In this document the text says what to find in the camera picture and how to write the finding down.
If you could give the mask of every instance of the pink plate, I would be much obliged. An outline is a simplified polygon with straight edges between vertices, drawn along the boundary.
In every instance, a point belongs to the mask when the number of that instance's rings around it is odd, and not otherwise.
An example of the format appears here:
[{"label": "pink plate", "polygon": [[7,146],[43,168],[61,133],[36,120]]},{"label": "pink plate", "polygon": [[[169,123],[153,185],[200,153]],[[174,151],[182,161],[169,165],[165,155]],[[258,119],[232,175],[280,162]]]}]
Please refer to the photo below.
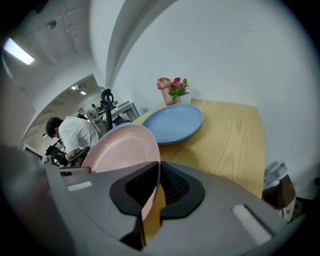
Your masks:
[{"label": "pink plate", "polygon": [[[144,126],[132,124],[119,127],[99,140],[88,153],[82,167],[90,167],[92,172],[101,173],[152,161],[161,161],[156,139]],[[141,210],[143,221],[156,199],[159,182],[160,170],[157,186]]]}]

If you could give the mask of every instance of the pink bottle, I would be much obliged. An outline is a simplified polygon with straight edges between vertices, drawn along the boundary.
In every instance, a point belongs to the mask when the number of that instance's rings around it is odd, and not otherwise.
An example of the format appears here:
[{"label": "pink bottle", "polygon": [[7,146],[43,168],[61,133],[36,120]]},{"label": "pink bottle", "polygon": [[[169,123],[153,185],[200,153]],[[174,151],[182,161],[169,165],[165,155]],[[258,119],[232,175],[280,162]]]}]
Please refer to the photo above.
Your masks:
[{"label": "pink bottle", "polygon": [[175,101],[173,101],[172,97],[169,95],[170,86],[171,80],[167,77],[161,77],[157,80],[156,87],[158,88],[158,90],[161,90],[162,96],[167,106],[175,104]]}]

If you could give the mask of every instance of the smoke detector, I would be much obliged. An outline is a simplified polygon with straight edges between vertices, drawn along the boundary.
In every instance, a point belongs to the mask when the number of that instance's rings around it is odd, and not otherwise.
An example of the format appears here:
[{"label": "smoke detector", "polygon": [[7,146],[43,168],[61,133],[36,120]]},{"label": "smoke detector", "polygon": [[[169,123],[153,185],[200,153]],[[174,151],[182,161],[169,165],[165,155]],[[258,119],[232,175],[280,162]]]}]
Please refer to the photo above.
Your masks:
[{"label": "smoke detector", "polygon": [[56,25],[57,25],[57,22],[55,20],[51,20],[46,24],[46,28],[48,30],[52,30],[56,27]]}]

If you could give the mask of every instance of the white t-shirt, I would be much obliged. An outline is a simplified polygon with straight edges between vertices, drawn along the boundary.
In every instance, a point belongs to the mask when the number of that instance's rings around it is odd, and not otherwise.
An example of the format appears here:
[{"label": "white t-shirt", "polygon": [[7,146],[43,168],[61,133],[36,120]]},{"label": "white t-shirt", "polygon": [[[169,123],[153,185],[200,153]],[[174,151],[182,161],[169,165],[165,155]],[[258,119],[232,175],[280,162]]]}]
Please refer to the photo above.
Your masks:
[{"label": "white t-shirt", "polygon": [[59,135],[68,154],[76,149],[92,147],[99,141],[101,134],[88,121],[67,116],[59,126]]}]

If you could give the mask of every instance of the wooden table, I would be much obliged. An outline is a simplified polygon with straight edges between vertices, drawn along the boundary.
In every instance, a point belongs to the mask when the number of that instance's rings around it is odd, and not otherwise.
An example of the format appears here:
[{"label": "wooden table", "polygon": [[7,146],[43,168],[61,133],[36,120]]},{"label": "wooden table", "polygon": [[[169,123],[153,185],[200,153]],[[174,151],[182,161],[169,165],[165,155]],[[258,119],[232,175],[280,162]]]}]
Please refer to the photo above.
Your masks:
[{"label": "wooden table", "polygon": [[[200,129],[181,143],[159,146],[161,160],[228,178],[260,198],[265,173],[265,140],[258,110],[247,105],[204,100],[193,100],[191,104],[203,114]],[[163,103],[133,123],[141,125],[165,107]],[[160,228],[160,210],[165,205],[164,191],[160,188],[143,223],[147,243]]]}]

